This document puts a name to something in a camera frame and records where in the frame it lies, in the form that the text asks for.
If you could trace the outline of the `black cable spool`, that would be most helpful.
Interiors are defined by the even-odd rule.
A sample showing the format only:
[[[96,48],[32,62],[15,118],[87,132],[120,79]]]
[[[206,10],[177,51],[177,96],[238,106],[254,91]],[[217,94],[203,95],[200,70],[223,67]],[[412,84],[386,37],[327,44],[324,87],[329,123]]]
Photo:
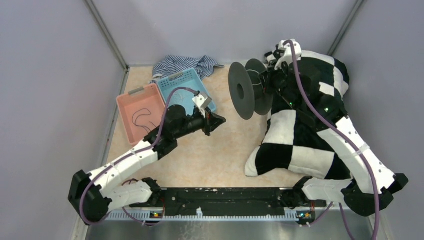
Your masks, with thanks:
[[[249,120],[253,114],[265,116],[272,108],[273,96],[263,92],[261,74],[266,66],[258,59],[250,59],[243,65],[234,62],[228,72],[228,87],[233,106],[238,115]]]

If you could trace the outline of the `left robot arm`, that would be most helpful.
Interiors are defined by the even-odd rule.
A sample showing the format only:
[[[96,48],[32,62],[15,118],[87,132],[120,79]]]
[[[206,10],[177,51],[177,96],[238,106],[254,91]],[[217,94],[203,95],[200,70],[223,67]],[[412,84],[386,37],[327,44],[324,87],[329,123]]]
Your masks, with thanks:
[[[179,138],[197,131],[210,136],[226,121],[209,108],[202,113],[194,107],[192,115],[187,115],[183,106],[172,105],[164,111],[160,125],[125,154],[90,172],[76,172],[67,199],[88,226],[102,222],[111,211],[128,205],[145,203],[154,207],[160,202],[161,189],[152,178],[133,186],[122,183],[170,154],[178,146]]]

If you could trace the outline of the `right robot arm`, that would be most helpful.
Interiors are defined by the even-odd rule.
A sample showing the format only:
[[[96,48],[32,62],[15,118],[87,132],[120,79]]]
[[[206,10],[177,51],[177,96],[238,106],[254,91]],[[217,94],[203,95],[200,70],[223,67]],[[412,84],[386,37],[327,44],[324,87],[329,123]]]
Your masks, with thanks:
[[[408,184],[403,173],[388,169],[357,133],[343,98],[322,82],[319,70],[300,71],[295,65],[268,68],[259,76],[266,93],[284,100],[300,119],[324,140],[349,170],[343,180],[304,177],[296,184],[293,200],[307,206],[312,200],[341,203],[356,214],[378,215]]]

